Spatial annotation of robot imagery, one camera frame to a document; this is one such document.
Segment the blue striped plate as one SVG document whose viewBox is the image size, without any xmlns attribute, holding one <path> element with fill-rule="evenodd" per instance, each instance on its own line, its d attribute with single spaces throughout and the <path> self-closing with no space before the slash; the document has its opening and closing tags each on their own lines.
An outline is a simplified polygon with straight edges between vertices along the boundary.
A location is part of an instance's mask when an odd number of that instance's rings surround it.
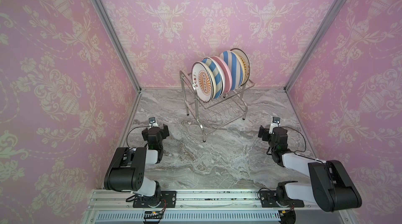
<svg viewBox="0 0 402 224">
<path fill-rule="evenodd" d="M 223 69 L 220 67 L 218 62 L 211 57 L 205 57 L 202 62 L 205 63 L 213 73 L 216 83 L 214 99 L 217 99 L 223 94 L 224 91 L 225 75 L 223 73 Z"/>
<path fill-rule="evenodd" d="M 240 81 L 240 70 L 237 57 L 232 51 L 224 51 L 220 54 L 219 57 L 222 58 L 229 66 L 233 80 L 233 84 L 230 90 L 233 91 L 238 88 Z"/>
</svg>

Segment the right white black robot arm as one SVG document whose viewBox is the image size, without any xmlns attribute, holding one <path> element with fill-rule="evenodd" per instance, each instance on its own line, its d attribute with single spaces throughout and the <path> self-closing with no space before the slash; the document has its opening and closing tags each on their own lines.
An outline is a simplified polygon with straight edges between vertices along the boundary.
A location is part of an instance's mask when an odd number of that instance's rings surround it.
<svg viewBox="0 0 402 224">
<path fill-rule="evenodd" d="M 307 184 L 297 181 L 278 183 L 275 194 L 281 206 L 289 206 L 295 201 L 310 202 L 325 212 L 362 206 L 362 197 L 340 161 L 313 159 L 292 151 L 288 148 L 285 127 L 270 126 L 267 129 L 260 126 L 258 137 L 269 144 L 268 154 L 277 165 L 310 178 Z"/>
</svg>

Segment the yellow bear plate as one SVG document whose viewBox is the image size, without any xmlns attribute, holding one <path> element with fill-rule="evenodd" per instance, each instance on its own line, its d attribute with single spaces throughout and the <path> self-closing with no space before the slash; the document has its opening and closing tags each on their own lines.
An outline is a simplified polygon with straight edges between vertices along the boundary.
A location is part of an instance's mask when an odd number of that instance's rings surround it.
<svg viewBox="0 0 402 224">
<path fill-rule="evenodd" d="M 237 60 L 239 62 L 240 81 L 239 81 L 238 87 L 240 87 L 242 85 L 242 83 L 243 83 L 244 74 L 245 74 L 244 62 L 243 62 L 242 57 L 237 52 L 235 52 L 235 51 L 232 51 L 232 52 L 236 55 Z"/>
</svg>

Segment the blue striped plate front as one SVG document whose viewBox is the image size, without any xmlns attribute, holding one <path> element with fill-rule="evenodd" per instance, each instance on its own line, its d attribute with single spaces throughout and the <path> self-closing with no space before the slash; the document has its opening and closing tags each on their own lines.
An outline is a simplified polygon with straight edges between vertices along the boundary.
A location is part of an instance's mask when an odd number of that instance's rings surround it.
<svg viewBox="0 0 402 224">
<path fill-rule="evenodd" d="M 220 54 L 219 57 L 222 58 L 229 66 L 233 80 L 233 84 L 230 90 L 233 91 L 238 88 L 240 81 L 240 70 L 237 57 L 232 51 L 224 51 Z"/>
</svg>

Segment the pink plate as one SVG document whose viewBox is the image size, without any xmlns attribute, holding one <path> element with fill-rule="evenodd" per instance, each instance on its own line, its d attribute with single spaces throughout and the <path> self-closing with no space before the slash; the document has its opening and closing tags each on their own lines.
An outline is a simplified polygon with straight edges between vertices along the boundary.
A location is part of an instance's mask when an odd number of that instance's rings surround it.
<svg viewBox="0 0 402 224">
<path fill-rule="evenodd" d="M 232 84 L 233 84 L 233 80 L 232 80 L 232 76 L 231 76 L 231 71 L 230 71 L 230 69 L 229 69 L 229 66 L 228 66 L 228 64 L 222 59 L 222 58 L 220 58 L 220 57 L 217 57 L 217 56 L 212 56 L 211 57 L 213 60 L 215 60 L 217 63 L 218 63 L 218 65 L 221 67 L 221 69 L 222 69 L 222 71 L 223 71 L 223 74 L 222 74 L 222 77 L 224 78 L 224 91 L 223 91 L 223 94 L 227 94 L 227 93 L 229 93 L 229 91 L 230 91 L 230 89 L 231 89 L 231 87 L 232 87 Z"/>
</svg>

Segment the sunburst plate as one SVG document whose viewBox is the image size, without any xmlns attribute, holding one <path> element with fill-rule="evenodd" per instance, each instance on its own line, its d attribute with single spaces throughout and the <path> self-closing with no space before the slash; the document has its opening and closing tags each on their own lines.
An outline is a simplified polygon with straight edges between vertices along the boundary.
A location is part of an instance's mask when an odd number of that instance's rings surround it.
<svg viewBox="0 0 402 224">
<path fill-rule="evenodd" d="M 192 67 L 192 81 L 202 102 L 210 102 L 216 94 L 216 82 L 210 68 L 203 62 L 195 62 Z"/>
<path fill-rule="evenodd" d="M 250 60 L 249 60 L 247 54 L 239 48 L 233 48 L 233 49 L 231 49 L 231 51 L 233 53 L 237 54 L 241 58 L 242 65 L 244 67 L 244 77 L 243 77 L 243 81 L 241 84 L 243 86 L 245 83 L 247 83 L 247 81 L 250 78 L 250 73 L 251 73 Z"/>
</svg>

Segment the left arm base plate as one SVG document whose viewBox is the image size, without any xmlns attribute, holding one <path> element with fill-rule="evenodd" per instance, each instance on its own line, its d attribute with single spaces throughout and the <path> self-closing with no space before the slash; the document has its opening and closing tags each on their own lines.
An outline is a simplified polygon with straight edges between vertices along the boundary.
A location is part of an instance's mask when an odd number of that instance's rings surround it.
<svg viewBox="0 0 402 224">
<path fill-rule="evenodd" d="M 152 197 L 134 195 L 134 208 L 175 208 L 177 191 L 164 190 Z"/>
</svg>

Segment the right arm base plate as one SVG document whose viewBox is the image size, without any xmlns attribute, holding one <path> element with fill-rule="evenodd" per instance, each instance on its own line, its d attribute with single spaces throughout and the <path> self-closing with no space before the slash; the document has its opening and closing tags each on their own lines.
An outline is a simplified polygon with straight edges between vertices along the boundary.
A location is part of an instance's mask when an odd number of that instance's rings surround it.
<svg viewBox="0 0 402 224">
<path fill-rule="evenodd" d="M 303 208 L 305 204 L 300 200 L 279 200 L 275 191 L 262 190 L 257 192 L 257 197 L 261 203 L 262 208 Z"/>
</svg>

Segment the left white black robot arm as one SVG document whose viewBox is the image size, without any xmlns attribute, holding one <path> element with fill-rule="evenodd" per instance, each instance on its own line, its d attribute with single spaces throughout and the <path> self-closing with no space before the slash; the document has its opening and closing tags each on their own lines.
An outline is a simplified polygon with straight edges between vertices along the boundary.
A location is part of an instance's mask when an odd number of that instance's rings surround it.
<svg viewBox="0 0 402 224">
<path fill-rule="evenodd" d="M 104 189 L 115 192 L 130 192 L 127 202 L 164 207 L 159 182 L 145 176 L 147 164 L 158 164 L 164 154 L 163 140 L 170 136 L 166 124 L 146 127 L 141 132 L 146 146 L 117 148 L 104 177 Z"/>
</svg>

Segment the blue striped plate back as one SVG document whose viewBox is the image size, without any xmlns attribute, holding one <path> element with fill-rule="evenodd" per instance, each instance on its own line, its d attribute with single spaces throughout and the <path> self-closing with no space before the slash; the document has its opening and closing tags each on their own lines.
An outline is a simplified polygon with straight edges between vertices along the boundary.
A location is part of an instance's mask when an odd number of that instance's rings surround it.
<svg viewBox="0 0 402 224">
<path fill-rule="evenodd" d="M 223 94 L 224 91 L 225 75 L 223 73 L 223 69 L 220 67 L 218 62 L 211 57 L 205 57 L 202 62 L 205 63 L 213 73 L 216 83 L 214 99 L 217 99 Z"/>
</svg>

